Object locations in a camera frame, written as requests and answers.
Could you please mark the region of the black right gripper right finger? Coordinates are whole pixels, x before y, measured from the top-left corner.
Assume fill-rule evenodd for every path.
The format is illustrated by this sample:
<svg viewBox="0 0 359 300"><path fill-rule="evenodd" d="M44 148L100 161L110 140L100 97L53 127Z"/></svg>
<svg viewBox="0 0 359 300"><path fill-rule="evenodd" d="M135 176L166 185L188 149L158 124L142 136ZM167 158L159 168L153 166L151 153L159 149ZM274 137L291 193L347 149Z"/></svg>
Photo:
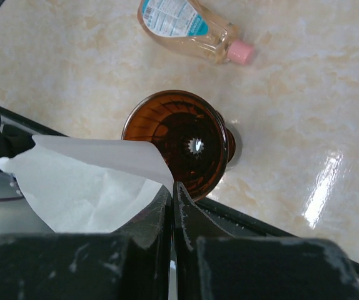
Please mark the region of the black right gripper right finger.
<svg viewBox="0 0 359 300"><path fill-rule="evenodd" d="M173 238L176 253L178 299L200 299L197 239L232 238L192 200L182 182L173 186Z"/></svg>

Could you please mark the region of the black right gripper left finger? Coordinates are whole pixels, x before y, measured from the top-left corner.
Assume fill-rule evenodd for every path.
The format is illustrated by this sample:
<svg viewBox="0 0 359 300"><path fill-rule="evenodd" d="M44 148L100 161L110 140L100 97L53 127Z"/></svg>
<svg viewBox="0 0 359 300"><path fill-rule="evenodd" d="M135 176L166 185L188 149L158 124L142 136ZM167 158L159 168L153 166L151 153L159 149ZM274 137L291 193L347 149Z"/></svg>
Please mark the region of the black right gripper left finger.
<svg viewBox="0 0 359 300"><path fill-rule="evenodd" d="M151 203L114 232L111 299L167 299L171 194L161 187Z"/></svg>

